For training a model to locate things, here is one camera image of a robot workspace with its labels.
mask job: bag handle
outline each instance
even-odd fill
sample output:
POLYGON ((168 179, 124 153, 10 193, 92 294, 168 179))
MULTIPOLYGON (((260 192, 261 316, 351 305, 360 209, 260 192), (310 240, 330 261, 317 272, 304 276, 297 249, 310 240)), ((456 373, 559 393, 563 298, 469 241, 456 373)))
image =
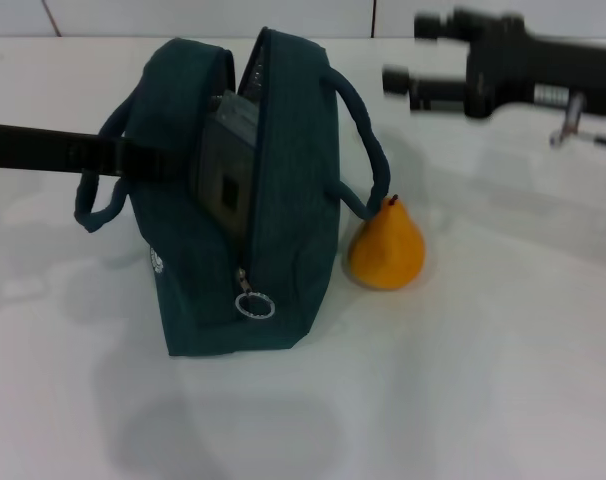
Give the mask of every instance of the bag handle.
POLYGON ((343 200, 359 218, 370 220, 381 209, 381 202, 390 188, 390 165, 381 144, 372 132, 372 122, 365 104, 350 82, 333 68, 321 78, 321 82, 330 85, 345 102, 370 157, 374 179, 367 205, 363 205, 352 189, 340 180, 328 187, 328 193, 343 200))
MULTIPOLYGON (((120 137, 123 135, 135 96, 136 89, 110 115, 110 118, 107 119, 99 131, 100 137, 120 137)), ((119 178, 114 185, 109 205, 103 210, 92 212, 98 189, 99 174, 84 171, 81 174, 81 182, 76 189, 74 218, 90 233, 97 231, 107 222, 112 221, 123 210, 125 199, 130 192, 130 182, 125 178, 119 178)))

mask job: white wall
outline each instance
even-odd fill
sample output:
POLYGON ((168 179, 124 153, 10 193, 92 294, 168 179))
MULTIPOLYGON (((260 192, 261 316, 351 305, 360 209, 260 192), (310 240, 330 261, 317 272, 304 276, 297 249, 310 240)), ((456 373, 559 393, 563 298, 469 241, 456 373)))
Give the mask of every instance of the white wall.
POLYGON ((538 33, 606 38, 606 0, 378 0, 376 36, 412 36, 417 11, 445 14, 459 5, 520 12, 528 28, 538 33))
POLYGON ((48 0, 64 36, 369 37, 372 0, 48 0))
POLYGON ((0 36, 53 36, 40 0, 0 0, 0 36))

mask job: fabric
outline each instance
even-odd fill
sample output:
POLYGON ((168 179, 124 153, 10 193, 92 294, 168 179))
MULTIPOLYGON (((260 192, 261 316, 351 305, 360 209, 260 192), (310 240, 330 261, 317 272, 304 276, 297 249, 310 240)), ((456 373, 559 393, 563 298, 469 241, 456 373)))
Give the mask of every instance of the fabric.
POLYGON ((190 194, 200 133, 212 96, 234 90, 230 52, 173 40, 145 67, 133 94, 102 134, 183 152, 184 171, 171 183, 120 180, 113 202, 92 213, 98 178, 84 175, 76 218, 89 231, 114 218, 131 197, 153 265, 170 355, 283 349, 305 336, 328 287, 338 245, 340 201, 371 218, 387 194, 390 173, 365 107, 325 51, 307 40, 265 29, 239 94, 260 107, 253 198, 241 253, 190 194), (340 181, 336 92, 346 101, 373 167, 366 205, 340 181), (269 319, 235 307, 239 269, 254 291, 275 304, 269 319))

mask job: pear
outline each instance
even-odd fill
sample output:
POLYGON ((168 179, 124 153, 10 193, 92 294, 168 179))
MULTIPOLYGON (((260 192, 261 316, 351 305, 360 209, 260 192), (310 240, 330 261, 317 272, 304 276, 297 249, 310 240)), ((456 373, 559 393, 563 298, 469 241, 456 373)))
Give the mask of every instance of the pear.
POLYGON ((364 222, 348 258, 352 275, 373 288, 402 288, 421 272, 425 242, 398 195, 385 198, 379 213, 364 222))

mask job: white surface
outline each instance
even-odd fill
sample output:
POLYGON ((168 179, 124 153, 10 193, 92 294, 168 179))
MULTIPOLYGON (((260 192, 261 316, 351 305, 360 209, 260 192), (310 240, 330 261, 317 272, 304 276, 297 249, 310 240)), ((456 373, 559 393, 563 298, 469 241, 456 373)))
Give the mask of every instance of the white surface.
POLYGON ((372 0, 48 0, 63 36, 369 37, 372 0))
POLYGON ((377 37, 411 37, 414 14, 448 14, 466 6, 488 13, 519 12, 536 33, 606 38, 606 0, 378 0, 377 37))
MULTIPOLYGON (((0 123, 97 131, 161 43, 0 40, 0 123)), ((252 41, 220 43, 240 70, 252 41)), ((322 44, 426 234, 420 281, 366 291, 338 259, 294 349, 172 360, 131 211, 89 235, 77 176, 0 171, 0 480, 606 480, 606 152, 551 152, 552 114, 383 98, 382 64, 458 73, 461 49, 322 44)))
POLYGON ((40 0, 0 0, 0 36, 54 36, 40 0))

